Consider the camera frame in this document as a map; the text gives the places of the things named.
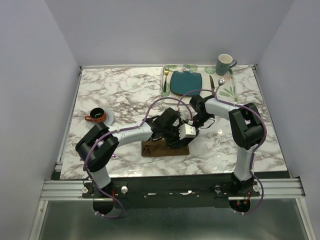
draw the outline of cup handle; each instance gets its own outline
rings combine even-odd
[[[233,60],[233,62],[234,62],[234,64],[232,64],[231,66],[230,66],[230,68],[232,69],[235,65],[237,65],[237,60]]]
[[[92,122],[92,118],[90,116],[85,116],[84,119],[88,122]]]

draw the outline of wall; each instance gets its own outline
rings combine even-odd
[[[256,64],[293,0],[45,0],[82,66]]]
[[[294,177],[301,177],[318,238],[319,12],[318,0],[296,0],[264,52],[257,72],[288,169]]]
[[[80,70],[43,0],[1,1],[0,30],[0,233],[26,240]]]

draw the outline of gold fork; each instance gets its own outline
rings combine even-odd
[[[165,80],[164,80],[163,92],[165,93],[167,91],[167,76],[169,75],[168,67],[164,69],[164,75],[165,75]]]

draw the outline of gray floor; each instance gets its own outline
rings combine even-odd
[[[95,216],[91,202],[50,202],[42,240],[306,240],[294,199],[264,200],[249,215],[225,208],[128,209]]]

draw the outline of knife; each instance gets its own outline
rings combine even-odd
[[[215,94],[214,94],[214,92],[215,92],[215,84],[214,84],[214,80],[213,80],[213,78],[212,78],[212,76],[211,76],[211,75],[209,75],[209,77],[210,77],[211,91],[213,92],[213,93],[212,93],[212,96],[215,96]]]

